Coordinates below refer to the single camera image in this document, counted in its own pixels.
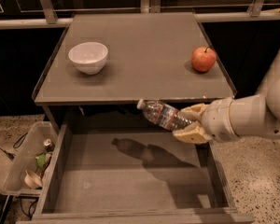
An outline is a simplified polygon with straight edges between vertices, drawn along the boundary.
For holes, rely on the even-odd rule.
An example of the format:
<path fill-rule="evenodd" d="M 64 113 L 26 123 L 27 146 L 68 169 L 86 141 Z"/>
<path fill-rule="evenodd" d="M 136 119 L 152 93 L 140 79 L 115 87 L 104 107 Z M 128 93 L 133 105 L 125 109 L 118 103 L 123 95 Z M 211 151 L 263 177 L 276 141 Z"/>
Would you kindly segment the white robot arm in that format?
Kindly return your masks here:
<path fill-rule="evenodd" d="M 173 132 L 184 143 L 223 143 L 244 136 L 280 139 L 280 49 L 254 95 L 192 105 L 182 112 L 194 120 L 188 127 Z"/>

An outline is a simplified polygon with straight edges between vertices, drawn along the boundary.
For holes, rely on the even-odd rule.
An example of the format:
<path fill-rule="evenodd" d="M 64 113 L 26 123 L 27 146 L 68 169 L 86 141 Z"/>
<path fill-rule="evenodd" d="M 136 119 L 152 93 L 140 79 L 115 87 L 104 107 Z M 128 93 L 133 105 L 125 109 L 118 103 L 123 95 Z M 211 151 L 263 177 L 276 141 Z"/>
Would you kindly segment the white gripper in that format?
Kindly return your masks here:
<path fill-rule="evenodd" d="M 231 126 L 231 102 L 232 98 L 226 98 L 215 100 L 210 105 L 200 103 L 181 109 L 181 113 L 194 122 L 184 129 L 173 131 L 173 136 L 180 142 L 198 145 L 212 138 L 220 143 L 238 140 Z"/>

